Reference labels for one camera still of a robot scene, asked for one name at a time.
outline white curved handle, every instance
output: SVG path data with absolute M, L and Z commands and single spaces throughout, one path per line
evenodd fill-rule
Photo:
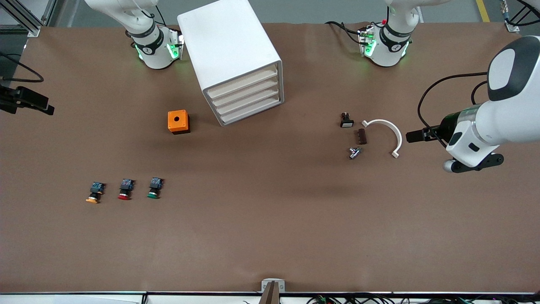
M 392 156 L 397 158 L 399 156 L 399 154 L 397 153 L 397 151 L 401 148 L 401 143 L 403 142 L 403 137 L 401 136 L 401 132 L 400 130 L 396 127 L 395 124 L 387 121 L 387 120 L 372 120 L 370 122 L 367 122 L 367 121 L 362 121 L 362 124 L 364 125 L 364 127 L 367 127 L 373 123 L 379 123 L 379 124 L 384 124 L 385 126 L 387 126 L 388 128 L 392 129 L 392 131 L 394 131 L 394 133 L 396 134 L 396 137 L 397 137 L 397 147 L 394 151 L 392 151 Z

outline white drawer unit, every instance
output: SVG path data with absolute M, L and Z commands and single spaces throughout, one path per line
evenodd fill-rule
M 281 59 L 248 0 L 178 16 L 197 80 L 221 125 L 284 102 Z

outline table surface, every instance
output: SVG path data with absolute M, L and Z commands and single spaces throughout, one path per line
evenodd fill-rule
M 151 70 L 122 28 L 43 28 L 22 62 L 54 116 L 0 113 L 0 291 L 533 292 L 540 284 L 540 145 L 508 144 L 497 168 L 449 174 L 436 142 L 367 128 L 357 159 L 340 114 L 422 128 L 436 80 L 486 71 L 518 36 L 498 23 L 420 24 L 399 65 L 381 68 L 330 25 L 265 24 L 283 60 L 285 103 L 221 127 L 189 61 Z M 18 70 L 18 76 L 29 76 Z M 426 98 L 438 124 L 485 77 Z M 477 100 L 487 97 L 485 87 Z M 186 109 L 192 132 L 172 135 Z M 151 177 L 161 199 L 146 197 Z M 117 199 L 122 178 L 137 181 Z M 89 204 L 93 181 L 107 183 Z

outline orange cube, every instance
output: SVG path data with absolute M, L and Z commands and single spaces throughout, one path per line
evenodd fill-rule
M 172 134 L 185 134 L 190 130 L 190 116 L 186 110 L 170 111 L 167 117 L 168 129 Z

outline yellow tape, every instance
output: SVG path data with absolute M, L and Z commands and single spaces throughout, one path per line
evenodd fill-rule
M 485 10 L 484 0 L 476 0 L 476 5 L 478 6 L 478 11 L 482 17 L 483 22 L 489 22 L 488 12 Z

